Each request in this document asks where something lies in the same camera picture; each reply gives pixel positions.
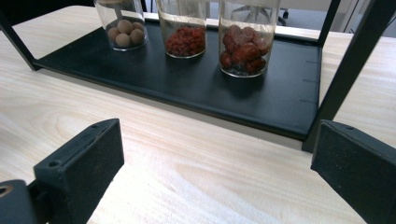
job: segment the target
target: light wood surface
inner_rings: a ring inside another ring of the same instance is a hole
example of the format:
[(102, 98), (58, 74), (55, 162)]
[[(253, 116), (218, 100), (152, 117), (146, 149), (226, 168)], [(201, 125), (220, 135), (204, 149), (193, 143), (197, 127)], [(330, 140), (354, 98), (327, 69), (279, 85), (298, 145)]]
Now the light wood surface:
[[(94, 8), (67, 7), (14, 28), (40, 58), (99, 26)], [(321, 98), (350, 39), (330, 33)], [(33, 166), (52, 151), (95, 122), (119, 118), (125, 165), (89, 223), (364, 223), (309, 169), (301, 142), (31, 71), (3, 34), (0, 43), (0, 182), (30, 183)], [(335, 118), (393, 147), (395, 45), (380, 40)]]

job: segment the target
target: shelf leg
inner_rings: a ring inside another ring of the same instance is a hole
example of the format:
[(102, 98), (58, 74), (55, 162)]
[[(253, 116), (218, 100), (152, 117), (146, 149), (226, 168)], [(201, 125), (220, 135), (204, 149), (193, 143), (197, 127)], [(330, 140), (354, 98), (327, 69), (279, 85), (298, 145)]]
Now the shelf leg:
[(1, 11), (0, 11), (0, 28), (3, 31), (3, 33), (6, 35), (8, 40), (15, 47), (15, 49), (18, 51), (18, 53), (27, 62), (29, 67), (34, 71), (40, 69), (41, 67), (34, 64), (35, 57), (32, 55), (32, 53), (29, 51), (29, 49), (26, 47), (26, 45), (23, 44), (22, 40), (17, 35), (17, 33), (14, 31), (11, 24), (6, 19), (3, 12), (1, 12)]
[(303, 151), (314, 151), (320, 121), (335, 117), (395, 11), (396, 1), (370, 2), (303, 142)]
[(332, 22), (334, 21), (335, 14), (337, 14), (337, 9), (340, 6), (341, 0), (332, 0), (329, 6), (329, 11), (327, 12), (326, 18), (323, 22), (323, 27), (320, 31), (318, 38), (318, 47), (323, 48), (324, 42), (332, 28)]

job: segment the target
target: round brown ball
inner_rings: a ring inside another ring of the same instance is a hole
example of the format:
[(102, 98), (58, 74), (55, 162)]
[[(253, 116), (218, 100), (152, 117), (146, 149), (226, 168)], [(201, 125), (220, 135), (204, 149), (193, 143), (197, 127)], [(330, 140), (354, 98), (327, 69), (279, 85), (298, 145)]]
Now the round brown ball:
[(142, 23), (140, 23), (140, 22), (134, 22), (134, 23), (132, 23), (132, 27), (133, 27), (133, 29), (135, 30), (135, 29), (139, 29), (139, 30), (141, 30), (141, 31), (145, 31), (145, 27), (143, 26), (143, 24)]
[(135, 29), (132, 30), (130, 37), (133, 44), (143, 44), (145, 40), (145, 33), (139, 29)]
[(122, 48), (129, 47), (131, 45), (131, 40), (127, 34), (117, 35), (116, 43)]
[(116, 27), (110, 28), (110, 29), (107, 31), (107, 36), (108, 36), (108, 38), (109, 38), (111, 41), (113, 41), (113, 42), (116, 42), (116, 37), (117, 37), (117, 35), (119, 35), (119, 34), (120, 34), (120, 31), (119, 31), (119, 29), (117, 29)]
[(119, 29), (119, 31), (123, 34), (127, 34), (130, 35), (132, 30), (134, 29), (132, 27), (132, 24), (130, 21), (127, 20), (121, 20), (119, 21), (119, 23), (117, 24), (117, 28)]

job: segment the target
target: black metal shelf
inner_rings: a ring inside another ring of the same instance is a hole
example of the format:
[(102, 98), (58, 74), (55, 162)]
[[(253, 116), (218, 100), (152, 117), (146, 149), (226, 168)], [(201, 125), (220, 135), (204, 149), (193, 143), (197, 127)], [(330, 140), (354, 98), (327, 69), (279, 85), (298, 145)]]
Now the black metal shelf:
[(318, 106), (321, 52), (340, 0), (332, 0), (319, 38), (277, 36), (266, 77), (229, 77), (218, 67), (218, 31), (207, 31), (206, 52), (188, 60), (164, 52), (157, 21), (148, 43), (119, 52), (99, 28), (37, 60), (0, 11), (0, 28), (33, 70), (47, 68), (216, 118), (304, 141), (312, 152), (322, 119), (333, 119), (396, 8), (371, 0), (361, 25)]

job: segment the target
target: black tray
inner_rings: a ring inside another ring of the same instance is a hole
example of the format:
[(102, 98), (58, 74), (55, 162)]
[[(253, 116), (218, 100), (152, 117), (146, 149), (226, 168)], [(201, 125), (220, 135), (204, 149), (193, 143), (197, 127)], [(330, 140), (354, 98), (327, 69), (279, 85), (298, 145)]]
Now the black tray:
[(35, 64), (113, 89), (303, 140), (318, 110), (321, 48), (277, 40), (266, 77), (236, 78), (218, 66), (218, 30), (208, 28), (206, 52), (192, 59), (165, 54), (157, 21), (148, 43), (113, 50), (102, 28)]

